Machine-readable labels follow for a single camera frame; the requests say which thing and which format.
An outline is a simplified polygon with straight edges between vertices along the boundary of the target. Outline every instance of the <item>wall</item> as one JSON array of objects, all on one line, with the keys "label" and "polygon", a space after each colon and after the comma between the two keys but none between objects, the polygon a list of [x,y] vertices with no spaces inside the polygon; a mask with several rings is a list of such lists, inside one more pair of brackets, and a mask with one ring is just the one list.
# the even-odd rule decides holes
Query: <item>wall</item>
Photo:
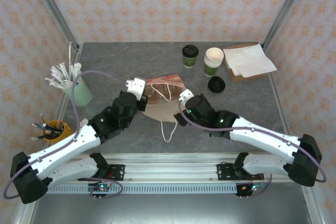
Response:
[{"label": "wall", "polygon": [[292,134],[311,134],[329,181],[323,207],[336,220],[336,0],[297,0],[268,56]]},{"label": "wall", "polygon": [[[45,77],[50,66],[67,59],[68,43],[43,0],[0,0],[0,191],[12,158],[45,146],[31,137],[41,132],[40,113],[52,119],[60,92]],[[0,198],[0,223],[13,223],[20,200]]]},{"label": "wall", "polygon": [[285,0],[56,0],[76,40],[261,41]]}]

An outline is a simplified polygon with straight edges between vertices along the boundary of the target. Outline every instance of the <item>cardboard box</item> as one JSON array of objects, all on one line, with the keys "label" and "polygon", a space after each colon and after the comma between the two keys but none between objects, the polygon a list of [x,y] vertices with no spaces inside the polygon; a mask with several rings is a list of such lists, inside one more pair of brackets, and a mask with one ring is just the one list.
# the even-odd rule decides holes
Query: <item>cardboard box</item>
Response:
[{"label": "cardboard box", "polygon": [[[246,44],[240,44],[240,45],[234,45],[234,46],[230,46],[230,47],[225,47],[224,49],[233,49],[233,48],[241,48],[241,47],[249,47],[249,46],[253,46],[253,45],[257,45],[258,42],[253,42],[253,43],[246,43]],[[259,77],[264,77],[267,75],[267,73],[262,73],[262,74],[258,74],[256,76],[250,76],[250,77],[243,77],[243,76],[235,76],[235,74],[232,72],[232,69],[229,69],[228,65],[227,65],[227,61],[225,59],[225,65],[226,68],[229,72],[229,75],[231,77],[231,79],[233,81],[244,81],[244,80],[249,80],[249,79],[254,79],[254,78],[259,78]]]}]

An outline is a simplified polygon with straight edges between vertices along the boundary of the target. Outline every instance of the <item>black lid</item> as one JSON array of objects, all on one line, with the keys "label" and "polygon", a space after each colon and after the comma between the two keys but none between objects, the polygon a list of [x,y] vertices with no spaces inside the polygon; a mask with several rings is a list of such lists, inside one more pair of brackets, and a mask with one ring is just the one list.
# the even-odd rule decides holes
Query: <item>black lid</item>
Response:
[{"label": "black lid", "polygon": [[212,92],[221,93],[225,89],[225,82],[221,77],[213,76],[208,83],[208,87]]},{"label": "black lid", "polygon": [[195,58],[198,55],[198,48],[194,45],[186,45],[182,49],[182,54],[187,58]]}]

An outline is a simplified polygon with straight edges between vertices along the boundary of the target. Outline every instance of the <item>green cup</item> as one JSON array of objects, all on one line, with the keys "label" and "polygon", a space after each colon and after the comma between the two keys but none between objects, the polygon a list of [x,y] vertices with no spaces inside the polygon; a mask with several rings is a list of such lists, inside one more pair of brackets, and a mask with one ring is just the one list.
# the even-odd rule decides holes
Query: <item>green cup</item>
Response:
[{"label": "green cup", "polygon": [[[63,89],[63,92],[72,100],[71,89]],[[88,104],[92,99],[92,93],[86,86],[83,79],[80,79],[78,85],[75,87],[75,105],[80,107]]]},{"label": "green cup", "polygon": [[206,63],[204,63],[204,73],[208,77],[214,76],[216,74],[218,68],[219,68],[219,66],[218,67],[210,67]]},{"label": "green cup", "polygon": [[182,49],[183,54],[183,65],[186,68],[192,68],[195,65],[196,58],[198,55],[198,48],[194,45],[186,45]]}]

